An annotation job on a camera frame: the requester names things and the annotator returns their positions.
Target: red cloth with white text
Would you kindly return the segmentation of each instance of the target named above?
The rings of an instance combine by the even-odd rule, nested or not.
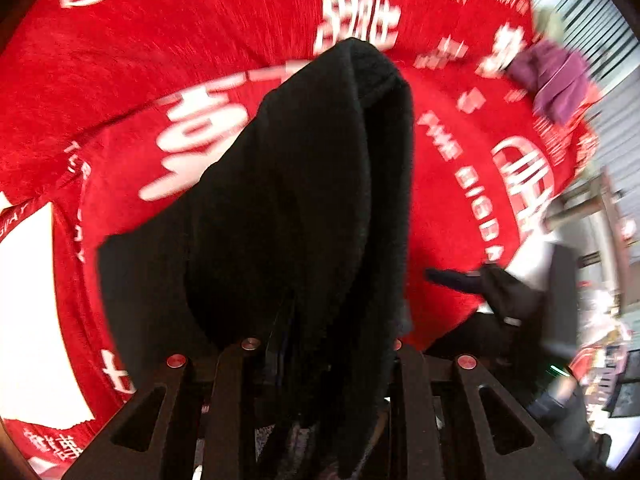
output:
[[[0,258],[51,202],[54,304],[90,416],[6,420],[24,455],[70,464],[133,391],[102,312],[104,238],[166,208],[270,89],[348,35],[384,50],[414,95],[407,341],[466,319],[481,300],[422,271],[508,264],[585,137],[579,125],[558,148],[514,83],[476,73],[500,55],[498,31],[519,29],[530,43],[529,0],[37,0],[0,58],[0,192],[21,204],[0,217]]]

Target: red blanket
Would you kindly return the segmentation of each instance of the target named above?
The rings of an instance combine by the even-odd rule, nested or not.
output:
[[[60,366],[86,409],[44,424],[0,392],[25,456],[68,465],[133,391],[102,312],[104,237],[167,207],[267,91],[347,36],[386,51],[414,94],[407,340],[424,348],[462,322],[479,299],[428,285],[422,270],[507,264],[591,138],[584,126],[551,134],[494,77],[518,34],[530,42],[529,0],[38,0],[0,59],[11,104],[0,192],[18,204],[0,218],[0,262],[8,235],[27,237],[26,219],[51,202],[52,254],[40,257],[52,259]],[[0,312],[13,307],[30,306]]]

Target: black cloth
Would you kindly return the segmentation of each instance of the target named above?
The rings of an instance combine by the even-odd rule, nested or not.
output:
[[[110,237],[100,287],[133,379],[174,351],[267,341],[278,313],[292,313],[279,425],[315,425],[316,462],[350,476],[392,367],[412,125],[393,64],[340,42],[270,92],[196,186]]]

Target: green light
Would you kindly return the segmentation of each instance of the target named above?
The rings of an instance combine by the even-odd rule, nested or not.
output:
[[[551,365],[551,369],[561,375],[564,375],[565,377],[571,377],[571,375],[569,375],[567,372],[565,372],[564,370],[561,370],[560,368],[558,368],[557,366],[553,366]]]

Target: purple cloth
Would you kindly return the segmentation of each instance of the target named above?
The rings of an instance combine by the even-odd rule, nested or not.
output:
[[[581,54],[542,40],[519,53],[507,74],[536,95],[535,113],[565,126],[587,96],[587,70]]]

